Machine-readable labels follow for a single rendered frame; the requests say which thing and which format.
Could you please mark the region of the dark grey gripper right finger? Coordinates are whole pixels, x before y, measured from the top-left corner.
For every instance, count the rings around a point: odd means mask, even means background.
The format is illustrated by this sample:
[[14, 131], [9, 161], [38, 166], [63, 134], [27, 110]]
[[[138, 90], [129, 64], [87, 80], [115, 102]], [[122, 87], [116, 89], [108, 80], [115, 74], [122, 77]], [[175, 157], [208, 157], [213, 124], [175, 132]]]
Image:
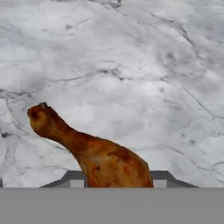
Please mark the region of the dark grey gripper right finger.
[[151, 171], [150, 174], [155, 188], [196, 188], [196, 185], [175, 179], [168, 171]]

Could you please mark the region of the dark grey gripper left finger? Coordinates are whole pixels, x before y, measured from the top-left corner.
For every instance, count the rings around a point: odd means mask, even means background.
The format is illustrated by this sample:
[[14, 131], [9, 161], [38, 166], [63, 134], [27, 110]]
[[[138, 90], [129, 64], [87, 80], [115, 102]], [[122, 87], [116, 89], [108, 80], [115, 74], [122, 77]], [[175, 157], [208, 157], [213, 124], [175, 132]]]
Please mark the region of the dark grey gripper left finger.
[[82, 171], [67, 171], [61, 179], [42, 185], [42, 188], [85, 188], [87, 186], [87, 178]]

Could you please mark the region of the brown roasted chicken drumstick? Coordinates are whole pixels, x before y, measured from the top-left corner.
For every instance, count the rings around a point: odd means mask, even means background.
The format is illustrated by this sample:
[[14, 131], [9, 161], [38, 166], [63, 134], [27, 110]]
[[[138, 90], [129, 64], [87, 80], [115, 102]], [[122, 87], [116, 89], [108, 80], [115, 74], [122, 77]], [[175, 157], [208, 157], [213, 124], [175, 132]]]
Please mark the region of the brown roasted chicken drumstick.
[[33, 131], [71, 152], [90, 187], [152, 187], [147, 163], [118, 143], [79, 132], [42, 102], [28, 109]]

